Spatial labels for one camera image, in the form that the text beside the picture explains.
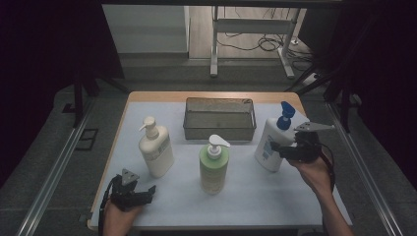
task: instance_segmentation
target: pump bottle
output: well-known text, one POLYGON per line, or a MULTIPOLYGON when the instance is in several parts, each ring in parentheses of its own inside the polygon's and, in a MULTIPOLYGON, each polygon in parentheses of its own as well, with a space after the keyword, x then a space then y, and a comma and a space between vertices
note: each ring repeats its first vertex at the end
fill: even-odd
POLYGON ((156 126, 155 119, 148 116, 140 131, 146 128, 146 134, 139 141, 139 150, 148 166, 150 175, 162 177, 174 163, 174 155, 166 127, 156 126))
POLYGON ((291 118, 295 109, 288 102, 282 101, 282 116, 278 119, 268 118, 265 123, 261 141, 255 151, 255 159, 265 169, 278 171, 282 158, 277 151, 273 151, 270 142, 274 141, 281 146, 291 146, 295 142, 295 131, 291 125, 291 118))
POLYGON ((211 135, 208 141, 200 150, 200 176, 203 190, 214 195, 224 187, 230 143, 218 135, 211 135))

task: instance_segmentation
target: metal frame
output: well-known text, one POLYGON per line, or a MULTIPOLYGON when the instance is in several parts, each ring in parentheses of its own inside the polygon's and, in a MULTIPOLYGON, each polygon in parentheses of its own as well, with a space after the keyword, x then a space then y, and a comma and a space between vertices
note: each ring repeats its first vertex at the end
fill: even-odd
POLYGON ((212 46, 210 58, 210 75, 217 77, 217 34, 219 32, 242 32, 242 33, 269 33, 285 34, 282 48, 278 48, 279 58, 285 69, 288 79, 294 78, 294 72, 286 57, 288 46, 297 25, 297 19, 300 15, 299 8, 290 21, 287 20, 259 20, 259 19, 219 19, 218 6, 214 6, 214 16, 212 19, 212 46))
POLYGON ((22 222, 19 231, 16 235, 33 235, 36 230, 37 225, 39 224, 42 216, 46 210, 46 207, 49 204, 50 199, 56 189, 56 186, 61 179, 62 174, 64 173, 65 167, 68 164, 68 161, 71 158, 74 148, 76 147, 77 141, 79 140, 84 127, 91 115, 91 111, 94 105, 94 98, 88 100, 86 105, 86 113, 81 120, 77 128, 73 128, 70 137, 68 138, 67 143, 64 145, 61 153, 57 157, 55 163, 53 164, 51 170, 49 171, 46 180, 43 182, 43 185, 40 191, 37 193, 36 198, 28 210, 27 215, 25 216, 24 221, 22 222))
POLYGON ((365 189, 367 190, 369 197, 375 206, 375 209, 380 215, 383 225, 386 227, 387 233, 390 236, 403 235, 396 221, 395 215, 390 210, 386 199, 384 198, 374 178, 372 177, 372 174, 369 171, 364 159, 362 158, 361 153, 356 147, 355 142, 353 141, 351 135, 345 132, 343 126, 339 122, 340 118, 337 112, 337 108, 335 107, 335 104, 327 103, 327 107, 332 116, 336 129, 338 133, 340 134, 340 137, 344 145, 347 147, 349 155, 353 160, 353 163, 365 186, 365 189))

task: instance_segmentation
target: aluminum rail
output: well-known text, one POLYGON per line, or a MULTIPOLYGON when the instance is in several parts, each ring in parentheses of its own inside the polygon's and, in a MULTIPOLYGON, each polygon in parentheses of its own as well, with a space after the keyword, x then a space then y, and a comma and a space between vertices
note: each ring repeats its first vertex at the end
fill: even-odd
POLYGON ((327 107, 334 121, 334 126, 338 130, 345 146, 347 147, 349 155, 351 156, 355 167, 358 170, 358 174, 362 179, 362 182, 368 192, 369 197, 371 198, 371 201, 374 203, 374 206, 380 215, 387 233, 391 236, 402 236, 403 234, 396 222, 395 216, 390 210, 386 199, 384 198, 374 178, 372 177, 371 172, 363 160, 361 153, 355 145, 355 142, 353 141, 350 134, 344 131, 342 125, 340 124, 339 115, 335 105, 333 103, 327 103, 327 107))
POLYGON ((64 145, 61 153, 53 164, 51 170, 49 171, 46 180, 43 182, 43 185, 39 192, 37 193, 36 198, 28 210, 27 215, 25 216, 24 221, 19 228, 19 231, 16 235, 33 235, 36 230, 37 225, 39 224, 42 216, 46 210, 46 207, 49 204, 49 201, 56 189, 56 186, 61 179, 62 174, 68 164, 68 161, 71 158, 74 148, 76 147, 77 141, 79 140, 84 127, 90 117, 92 108, 95 104, 94 98, 89 98, 86 102, 86 113, 83 119, 81 120, 78 128, 74 128, 71 132, 70 137, 67 140, 67 143, 64 145))

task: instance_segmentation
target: bottle label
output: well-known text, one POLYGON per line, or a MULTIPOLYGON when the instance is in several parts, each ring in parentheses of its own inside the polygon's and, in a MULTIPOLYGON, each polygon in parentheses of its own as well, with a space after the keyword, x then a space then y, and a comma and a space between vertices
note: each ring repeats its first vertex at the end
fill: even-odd
POLYGON ((163 152, 166 150, 166 148, 169 147, 170 144, 170 140, 169 140, 169 136, 165 139, 164 142, 162 142, 162 144, 159 146, 158 149, 150 152, 150 153, 143 153, 144 159, 145 160, 155 160, 157 159, 160 155, 163 154, 163 152))
POLYGON ((272 150, 272 147, 270 146, 270 142, 273 142, 273 138, 270 135, 268 135, 267 140, 265 141, 265 144, 264 144, 264 152, 262 154, 264 159, 268 159, 273 154, 273 150, 272 150))
POLYGON ((200 165, 203 189, 211 194, 220 192, 224 186, 227 166, 212 170, 200 165))

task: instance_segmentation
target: blue pump head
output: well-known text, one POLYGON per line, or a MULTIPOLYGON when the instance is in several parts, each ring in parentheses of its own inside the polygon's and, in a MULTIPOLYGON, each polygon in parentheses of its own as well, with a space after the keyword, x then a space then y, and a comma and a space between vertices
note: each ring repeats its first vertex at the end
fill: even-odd
POLYGON ((282 101, 281 106, 282 106, 282 116, 279 117, 278 121, 276 121, 276 126, 280 130, 285 131, 285 130, 288 130, 289 127, 291 126, 291 118, 295 114, 295 109, 294 107, 292 107, 291 104, 289 104, 286 101, 282 101))

